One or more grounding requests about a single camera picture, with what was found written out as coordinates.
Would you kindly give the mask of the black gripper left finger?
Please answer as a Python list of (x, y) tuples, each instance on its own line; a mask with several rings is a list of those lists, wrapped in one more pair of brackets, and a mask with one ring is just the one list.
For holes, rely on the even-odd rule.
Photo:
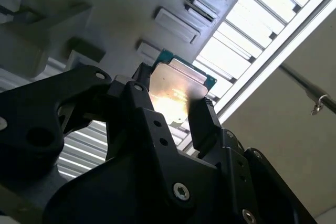
[(92, 120), (107, 124), (108, 159), (133, 154), (154, 163), (162, 188), (188, 201), (171, 168), (179, 152), (147, 88), (85, 66), (1, 94), (1, 209), (45, 210), (66, 183), (57, 169), (65, 137)]

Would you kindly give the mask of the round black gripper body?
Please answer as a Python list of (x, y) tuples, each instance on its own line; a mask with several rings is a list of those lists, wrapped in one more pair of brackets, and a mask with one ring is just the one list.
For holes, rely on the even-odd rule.
[(47, 204), (43, 223), (234, 222), (215, 166), (179, 154), (170, 172), (189, 190), (188, 201), (163, 190), (153, 162), (130, 154), (62, 186)]

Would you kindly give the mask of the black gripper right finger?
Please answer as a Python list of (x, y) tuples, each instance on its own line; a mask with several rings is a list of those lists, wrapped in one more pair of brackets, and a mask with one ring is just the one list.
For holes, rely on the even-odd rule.
[(198, 158), (217, 167), (233, 223), (313, 222), (268, 159), (255, 148), (242, 148), (235, 134), (220, 125), (211, 100), (193, 100), (188, 122)]

